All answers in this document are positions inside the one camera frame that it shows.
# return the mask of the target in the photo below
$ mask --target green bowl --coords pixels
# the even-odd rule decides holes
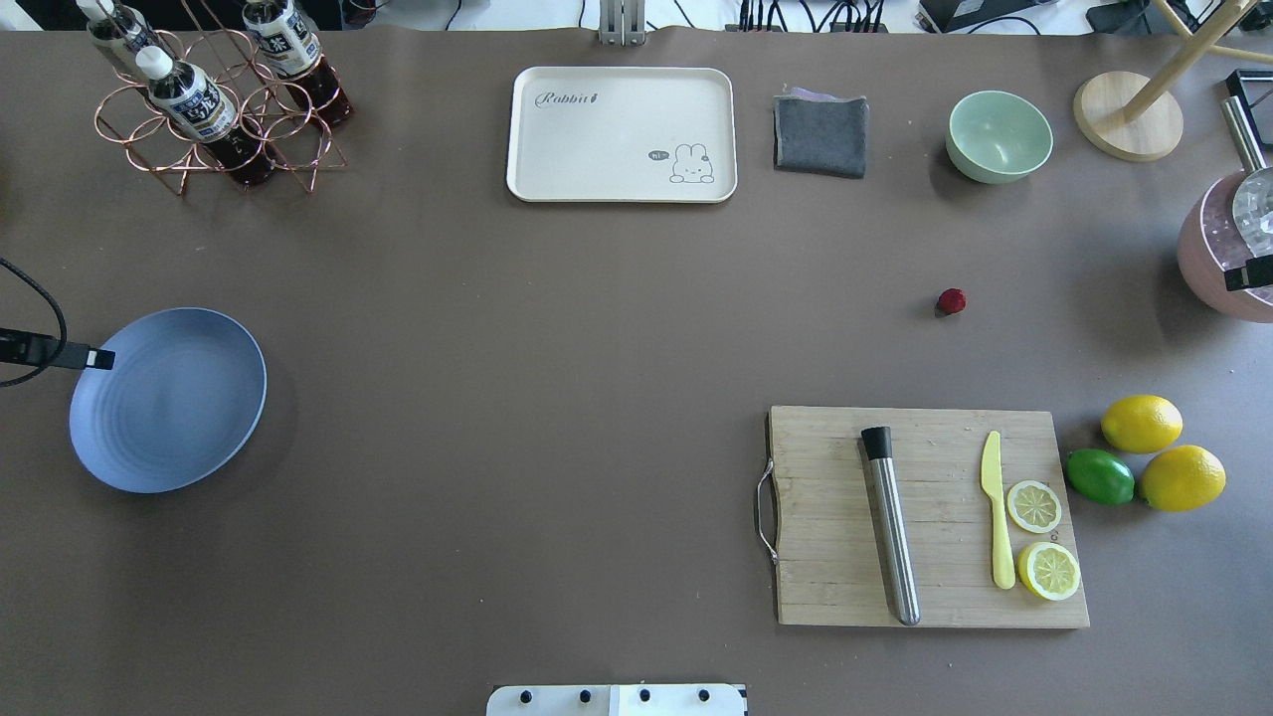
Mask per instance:
[[[1037,107],[1008,92],[974,92],[951,110],[946,152],[959,171],[983,183],[1008,183],[1051,155],[1051,127]]]

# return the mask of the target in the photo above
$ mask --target bottle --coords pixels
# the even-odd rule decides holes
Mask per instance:
[[[239,112],[225,92],[196,65],[173,60],[159,47],[143,47],[137,68],[150,79],[150,103],[182,134],[202,144],[238,183],[257,185],[274,173],[274,147],[239,126]]]
[[[293,0],[247,0],[243,24],[279,78],[304,89],[302,93],[288,85],[300,107],[312,104],[327,126],[349,118],[354,106],[327,64],[318,37],[306,25]]]
[[[75,4],[88,18],[85,29],[107,61],[121,75],[145,82],[137,70],[137,52],[143,47],[163,47],[145,17],[126,5],[116,5],[113,0],[75,0]]]

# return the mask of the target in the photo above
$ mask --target yellow knife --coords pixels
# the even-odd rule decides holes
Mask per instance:
[[[1003,469],[999,465],[999,431],[985,436],[981,451],[981,492],[990,498],[990,573],[999,589],[1012,589],[1012,544],[1008,541],[1008,516],[1003,511]]]

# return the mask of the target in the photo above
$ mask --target wooden cutting board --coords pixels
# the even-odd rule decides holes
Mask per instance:
[[[778,496],[778,620],[783,624],[900,627],[889,610],[876,547],[864,428],[892,428],[919,627],[1082,628],[1083,587],[1046,601],[1021,584],[990,578],[990,501],[980,487],[981,448],[1003,436],[1004,490],[1021,480],[1050,487],[1062,502],[1051,534],[1008,520],[1012,555],[1050,540],[1078,557],[1050,413],[774,406],[769,441]]]

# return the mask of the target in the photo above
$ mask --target red berry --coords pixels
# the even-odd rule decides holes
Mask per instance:
[[[967,296],[957,288],[947,288],[937,298],[937,310],[947,316],[967,308]]]

